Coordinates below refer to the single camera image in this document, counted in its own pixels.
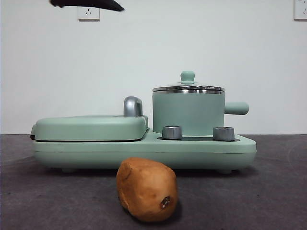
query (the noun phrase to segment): power socket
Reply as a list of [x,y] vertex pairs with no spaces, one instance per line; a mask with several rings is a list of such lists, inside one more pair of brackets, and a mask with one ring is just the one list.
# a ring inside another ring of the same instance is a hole
[[100,9],[96,7],[81,7],[78,6],[79,21],[99,21]]
[[307,20],[307,0],[294,0],[294,20]]

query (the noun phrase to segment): silver handle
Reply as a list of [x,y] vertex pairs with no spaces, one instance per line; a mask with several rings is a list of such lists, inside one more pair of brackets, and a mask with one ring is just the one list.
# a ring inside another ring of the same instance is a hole
[[143,115],[141,99],[137,97],[126,97],[124,101],[124,117],[137,117]]

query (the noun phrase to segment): potato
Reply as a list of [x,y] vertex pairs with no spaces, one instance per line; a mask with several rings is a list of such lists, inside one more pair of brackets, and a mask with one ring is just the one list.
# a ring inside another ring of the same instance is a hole
[[137,219],[162,221],[175,211],[176,175],[166,165],[131,157],[121,163],[116,180],[121,205]]

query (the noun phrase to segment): mint green pot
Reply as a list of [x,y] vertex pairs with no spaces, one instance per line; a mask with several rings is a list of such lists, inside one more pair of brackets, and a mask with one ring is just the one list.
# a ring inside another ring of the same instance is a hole
[[186,136],[212,135],[214,127],[224,126],[224,114],[244,115],[246,103],[225,105],[224,88],[198,85],[193,71],[181,73],[174,86],[153,89],[153,131],[163,126],[181,126]]

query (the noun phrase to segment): pot lid knob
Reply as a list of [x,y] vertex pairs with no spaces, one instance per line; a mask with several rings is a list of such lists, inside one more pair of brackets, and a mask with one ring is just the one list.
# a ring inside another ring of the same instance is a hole
[[181,83],[194,83],[195,73],[193,71],[183,71],[180,77]]

